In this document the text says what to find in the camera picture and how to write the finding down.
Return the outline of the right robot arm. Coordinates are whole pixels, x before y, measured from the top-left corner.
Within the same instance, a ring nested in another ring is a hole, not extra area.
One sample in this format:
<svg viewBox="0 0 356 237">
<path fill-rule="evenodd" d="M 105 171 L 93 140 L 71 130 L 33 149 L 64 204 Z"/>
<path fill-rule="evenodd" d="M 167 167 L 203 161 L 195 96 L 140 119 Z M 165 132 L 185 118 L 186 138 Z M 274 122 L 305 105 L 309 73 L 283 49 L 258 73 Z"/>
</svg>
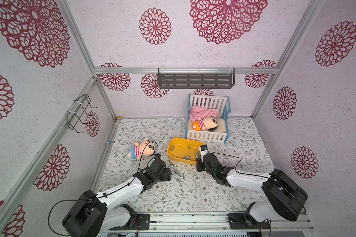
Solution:
<svg viewBox="0 0 356 237">
<path fill-rule="evenodd" d="M 198 172 L 206 171 L 220 185 L 265 195 L 263 201 L 251 203 L 242 214 L 241 222 L 249 226 L 279 216 L 295 222 L 300 214 L 306 213 L 307 193 L 281 170 L 263 174 L 238 171 L 222 165 L 216 153 L 210 153 L 206 145 L 196 151 L 196 168 Z"/>
</svg>

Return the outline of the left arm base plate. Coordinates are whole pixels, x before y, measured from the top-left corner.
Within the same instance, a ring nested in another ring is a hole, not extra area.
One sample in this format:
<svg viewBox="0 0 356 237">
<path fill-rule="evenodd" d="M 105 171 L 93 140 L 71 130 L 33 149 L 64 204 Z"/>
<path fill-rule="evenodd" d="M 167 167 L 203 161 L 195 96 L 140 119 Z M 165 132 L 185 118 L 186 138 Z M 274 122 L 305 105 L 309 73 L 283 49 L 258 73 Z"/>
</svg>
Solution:
<svg viewBox="0 0 356 237">
<path fill-rule="evenodd" d="M 111 231 L 146 231 L 149 230 L 150 214 L 136 214 L 131 216 L 130 220 L 125 226 L 110 228 Z"/>
</svg>

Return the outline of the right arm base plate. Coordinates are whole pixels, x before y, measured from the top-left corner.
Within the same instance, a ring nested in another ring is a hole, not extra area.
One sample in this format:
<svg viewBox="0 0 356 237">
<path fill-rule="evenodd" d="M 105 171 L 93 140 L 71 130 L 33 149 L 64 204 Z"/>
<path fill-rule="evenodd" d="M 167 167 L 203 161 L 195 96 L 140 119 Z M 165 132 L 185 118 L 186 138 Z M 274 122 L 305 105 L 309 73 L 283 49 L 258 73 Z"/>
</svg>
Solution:
<svg viewBox="0 0 356 237">
<path fill-rule="evenodd" d="M 250 215 L 244 213 L 229 213 L 227 215 L 230 228 L 232 230 L 269 230 L 271 228 L 269 221 L 258 222 Z"/>
</svg>

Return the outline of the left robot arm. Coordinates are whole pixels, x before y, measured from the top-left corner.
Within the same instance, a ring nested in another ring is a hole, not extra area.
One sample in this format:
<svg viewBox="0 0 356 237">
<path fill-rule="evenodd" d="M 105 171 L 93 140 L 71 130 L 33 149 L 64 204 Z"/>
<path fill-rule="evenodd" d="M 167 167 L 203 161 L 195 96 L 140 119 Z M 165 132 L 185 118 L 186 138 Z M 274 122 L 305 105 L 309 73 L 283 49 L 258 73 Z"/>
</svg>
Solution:
<svg viewBox="0 0 356 237">
<path fill-rule="evenodd" d="M 171 180 L 171 169 L 161 159 L 135 173 L 126 182 L 104 192 L 83 192 L 62 220 L 71 237 L 95 237 L 101 231 L 137 228 L 137 212 L 124 202 Z"/>
</svg>

